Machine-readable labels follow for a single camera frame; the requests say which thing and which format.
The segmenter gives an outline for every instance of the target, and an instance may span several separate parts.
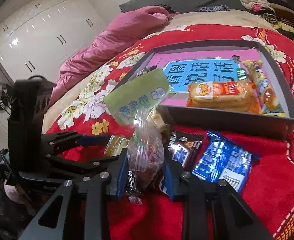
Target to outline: pile of clothes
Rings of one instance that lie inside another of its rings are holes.
[[[268,21],[273,28],[287,38],[294,40],[294,11],[286,0],[240,0],[253,14]]]

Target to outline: rolled pink comforter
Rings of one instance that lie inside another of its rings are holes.
[[[160,6],[148,6],[116,17],[105,31],[96,36],[91,46],[78,51],[61,65],[50,105],[102,64],[167,25],[168,19],[174,15]]]

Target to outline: bed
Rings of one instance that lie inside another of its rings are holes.
[[[260,42],[283,71],[294,96],[292,41],[280,35],[261,17],[245,11],[188,12],[174,16],[167,26],[137,41],[70,89],[46,113],[43,133],[77,130],[84,134],[130,136],[109,115],[103,97],[151,48],[208,39]],[[172,128],[190,133],[206,133],[197,127]],[[262,156],[260,164],[252,168],[242,197],[276,240],[293,237],[294,132],[283,141],[230,132],[222,134]],[[99,147],[78,147],[65,152],[63,156],[85,162],[103,156],[103,150]],[[132,205],[124,197],[120,203],[109,203],[111,239],[180,239],[183,215],[181,203],[173,203],[158,194],[145,195],[142,201],[143,205]]]

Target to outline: open box tray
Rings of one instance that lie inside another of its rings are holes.
[[[287,117],[169,105],[159,105],[158,110],[164,122],[170,125],[176,124],[212,130],[229,130],[248,135],[285,139],[294,128],[294,98],[277,63],[267,50],[255,41],[204,40],[182,42],[154,48],[138,61],[114,89],[133,80],[147,66],[148,62],[156,53],[171,54],[188,51],[246,50],[251,48],[256,48],[259,52],[263,60],[263,65],[267,70],[268,78]]]

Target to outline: packaged bread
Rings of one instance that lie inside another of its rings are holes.
[[[261,60],[246,60],[242,63],[247,67],[252,81],[256,84],[261,105],[260,113],[285,117],[285,112],[275,95],[273,87],[261,69],[263,62]]]
[[[188,91],[187,106],[258,113],[255,84],[247,80],[192,83]]]

